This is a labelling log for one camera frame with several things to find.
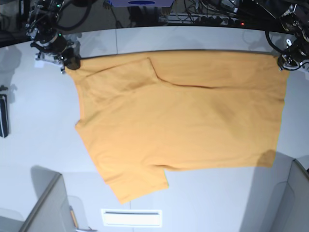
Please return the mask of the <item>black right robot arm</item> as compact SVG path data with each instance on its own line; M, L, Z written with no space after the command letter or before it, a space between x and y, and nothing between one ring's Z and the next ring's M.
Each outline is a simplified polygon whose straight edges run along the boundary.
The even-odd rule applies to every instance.
M75 25L64 27L58 24L63 11L73 4L70 0L37 0L31 7L26 23L26 35L31 39L30 47L36 48L35 60L55 64L62 73L65 69L77 70L81 66L80 56L76 52L78 42L67 39L63 32L81 26L88 18L92 1L84 1L85 13Z

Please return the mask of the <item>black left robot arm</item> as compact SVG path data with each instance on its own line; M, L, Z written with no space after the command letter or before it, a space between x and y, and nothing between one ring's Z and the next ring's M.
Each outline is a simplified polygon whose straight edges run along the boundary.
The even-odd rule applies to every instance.
M278 48L265 31L268 44L280 55L277 59L281 71L309 71L309 2L307 0L257 0L256 3L266 10L283 29L292 33L295 40L286 40L286 48Z

